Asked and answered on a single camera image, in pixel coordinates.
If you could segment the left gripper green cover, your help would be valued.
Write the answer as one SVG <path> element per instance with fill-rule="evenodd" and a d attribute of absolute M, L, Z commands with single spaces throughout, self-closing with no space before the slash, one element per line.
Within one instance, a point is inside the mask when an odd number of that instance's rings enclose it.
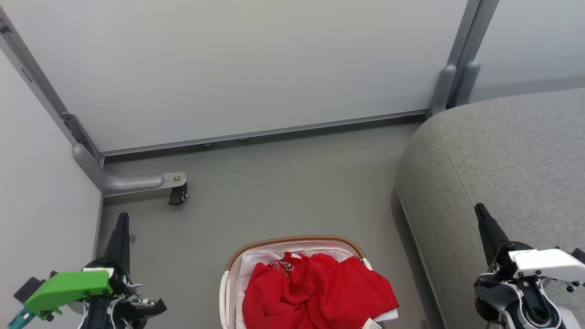
<path fill-rule="evenodd" d="M 163 300 L 144 298 L 130 279 L 128 213 L 119 214 L 104 257 L 80 271 L 52 271 L 46 280 L 30 278 L 14 294 L 23 309 L 14 317 L 13 327 L 22 329 L 34 318 L 53 321 L 62 307 L 77 304 L 80 329 L 143 329 L 149 318 L 167 310 Z"/>

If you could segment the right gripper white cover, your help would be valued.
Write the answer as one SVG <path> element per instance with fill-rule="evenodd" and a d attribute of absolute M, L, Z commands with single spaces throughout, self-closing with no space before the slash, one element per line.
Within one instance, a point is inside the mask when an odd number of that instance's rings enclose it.
<path fill-rule="evenodd" d="M 483 203 L 474 206 L 485 260 L 495 258 L 495 281 L 538 291 L 543 279 L 584 283 L 584 253 L 577 255 L 558 248 L 537 250 L 523 242 L 510 241 Z"/>

